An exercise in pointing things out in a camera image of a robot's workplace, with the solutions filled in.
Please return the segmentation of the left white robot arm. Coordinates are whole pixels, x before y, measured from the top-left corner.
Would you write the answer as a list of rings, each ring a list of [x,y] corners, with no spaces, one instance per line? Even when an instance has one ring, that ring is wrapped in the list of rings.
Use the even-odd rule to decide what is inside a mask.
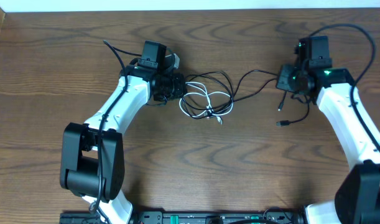
[[[64,212],[60,223],[131,223],[134,207],[123,185],[123,136],[150,99],[159,105],[183,97],[187,89],[176,70],[180,59],[168,47],[147,40],[141,54],[122,65],[116,89],[84,123],[63,132],[60,185],[89,203],[85,213]]]

